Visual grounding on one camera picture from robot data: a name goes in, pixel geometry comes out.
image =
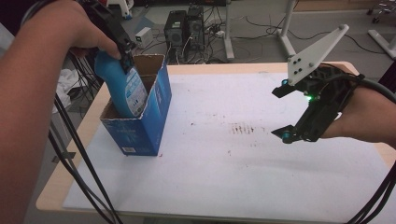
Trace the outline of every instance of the human hand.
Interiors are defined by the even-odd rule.
[[[78,57],[88,53],[89,48],[99,48],[110,56],[120,59],[117,45],[99,28],[93,25],[82,6],[71,0],[58,0],[40,9],[27,23],[46,27],[46,32],[57,35],[70,51]]]
[[[381,93],[358,87],[322,138],[352,137],[396,148],[396,104]]]

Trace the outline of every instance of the table surface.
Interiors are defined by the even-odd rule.
[[[358,71],[350,63],[332,62],[338,66],[343,66],[354,74]],[[253,64],[200,64],[200,65],[169,65],[169,75],[186,75],[186,74],[246,74],[246,73],[286,73],[286,63],[253,63]],[[86,147],[95,134],[100,124],[99,116],[109,99],[109,93],[106,85],[98,92],[90,110],[78,128],[78,134],[83,145]],[[375,144],[378,153],[390,167],[396,159],[396,152],[393,148],[385,144]],[[69,151],[77,152],[74,158],[76,165],[80,162],[80,154],[74,143],[68,147]],[[40,210],[47,211],[74,211],[64,209],[63,203],[67,193],[73,183],[73,177],[67,173],[64,167],[59,163],[49,179],[46,187],[40,194],[36,206]]]

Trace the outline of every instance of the open box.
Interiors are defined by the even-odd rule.
[[[137,55],[134,65],[148,92],[142,114],[123,119],[110,99],[100,120],[123,154],[157,156],[172,98],[164,55]]]

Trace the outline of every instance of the plastic bottle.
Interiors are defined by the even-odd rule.
[[[120,115],[124,119],[138,118],[148,94],[137,71],[132,68],[125,75],[120,62],[104,51],[98,52],[94,69],[96,75],[107,84],[111,100]]]

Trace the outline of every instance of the gray floor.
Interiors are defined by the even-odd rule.
[[[363,50],[357,46],[350,38],[344,37],[334,50],[328,55],[325,61],[346,61],[353,63],[354,66],[362,74],[369,78],[378,80],[386,72],[386,70],[393,63],[393,60],[384,53],[384,51],[374,42],[374,40],[367,34],[369,29],[376,29],[388,41],[396,35],[396,17],[395,15],[386,15],[381,18],[380,23],[372,24],[372,16],[367,16],[365,10],[356,11],[336,11],[336,12],[297,12],[293,14],[290,30],[299,37],[310,37],[321,32],[330,32],[338,27],[339,24],[347,24],[350,29],[348,35],[353,37],[362,47],[377,51],[380,53],[372,53]],[[123,21],[122,25],[125,30],[134,37],[133,32],[138,31],[141,27],[150,26],[153,28],[153,33],[163,34],[163,24],[166,21],[168,11],[154,8],[134,8],[134,18],[131,21]],[[224,15],[224,10],[220,9],[220,15]],[[276,25],[283,18],[282,14],[275,15],[246,15],[247,18],[259,24],[273,24]],[[235,59],[230,63],[283,63],[287,60],[286,52],[280,44],[278,38],[274,35],[262,37],[258,39],[241,39],[235,38],[237,36],[258,36],[265,35],[264,27],[254,26],[246,21],[245,17],[233,17],[231,35],[233,37],[233,50]],[[312,39],[301,40],[294,37],[291,33],[288,34],[290,42],[296,52],[313,44],[319,40],[323,35],[318,35]],[[163,41],[163,37],[158,37],[157,40]],[[223,61],[225,60],[224,46],[221,39],[216,39],[212,42],[213,56]],[[145,53],[161,53],[166,54],[165,44],[160,44],[145,51]],[[81,121],[79,113],[69,113],[76,127]],[[60,122],[58,114],[53,115],[53,121],[63,133],[63,125]],[[70,137],[64,135],[66,142],[70,141]],[[97,214],[72,214],[60,212],[43,212],[35,208],[35,201],[44,188],[52,171],[55,168],[55,163],[52,162],[55,156],[53,149],[47,145],[46,152],[43,159],[41,174],[38,179],[35,195],[32,198],[29,210],[25,216],[25,224],[38,223],[105,223]],[[122,217],[124,223],[176,223],[172,220],[163,220],[163,222],[153,219],[144,220],[143,217]],[[179,220],[180,223],[185,223],[185,220]]]

